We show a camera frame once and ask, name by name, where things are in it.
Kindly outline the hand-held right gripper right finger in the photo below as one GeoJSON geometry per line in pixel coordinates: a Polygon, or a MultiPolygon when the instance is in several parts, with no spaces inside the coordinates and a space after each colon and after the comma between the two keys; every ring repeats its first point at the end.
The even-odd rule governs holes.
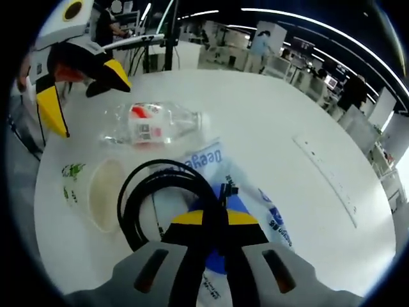
{"type": "Polygon", "coordinates": [[[226,271],[233,306],[316,306],[312,265],[269,242],[250,214],[226,213],[226,271]]]}

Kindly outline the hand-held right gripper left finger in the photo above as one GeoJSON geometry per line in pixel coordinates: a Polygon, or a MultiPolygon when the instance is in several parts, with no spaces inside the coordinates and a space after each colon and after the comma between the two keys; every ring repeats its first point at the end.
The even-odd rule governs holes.
{"type": "Polygon", "coordinates": [[[203,210],[173,219],[160,242],[150,241],[114,267],[113,306],[195,306],[205,269],[203,210]]]}

